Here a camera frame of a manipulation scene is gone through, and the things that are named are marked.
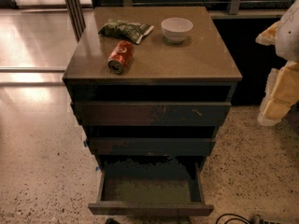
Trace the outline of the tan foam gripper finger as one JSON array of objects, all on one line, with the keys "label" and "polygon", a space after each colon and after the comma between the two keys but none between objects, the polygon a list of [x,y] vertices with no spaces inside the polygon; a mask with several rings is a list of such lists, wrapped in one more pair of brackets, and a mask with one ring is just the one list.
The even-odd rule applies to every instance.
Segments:
[{"label": "tan foam gripper finger", "polygon": [[282,68],[272,68],[265,86],[265,97],[257,117],[263,126],[274,126],[299,101],[299,63],[287,62]]}]

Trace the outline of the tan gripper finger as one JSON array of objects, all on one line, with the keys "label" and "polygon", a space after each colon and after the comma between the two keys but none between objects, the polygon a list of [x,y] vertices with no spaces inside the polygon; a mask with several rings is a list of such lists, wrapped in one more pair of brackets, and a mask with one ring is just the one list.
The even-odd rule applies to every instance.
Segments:
[{"label": "tan gripper finger", "polygon": [[276,21],[263,32],[258,34],[258,36],[255,39],[255,42],[265,46],[275,45],[278,25],[279,22]]}]

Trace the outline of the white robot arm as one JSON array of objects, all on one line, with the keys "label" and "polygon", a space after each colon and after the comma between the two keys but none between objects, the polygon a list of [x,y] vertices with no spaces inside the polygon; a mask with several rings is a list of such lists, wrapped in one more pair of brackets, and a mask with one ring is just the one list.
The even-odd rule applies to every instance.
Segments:
[{"label": "white robot arm", "polygon": [[299,101],[299,0],[279,21],[258,34],[255,42],[274,45],[276,55],[287,61],[282,68],[271,69],[257,117],[261,125],[274,126]]}]

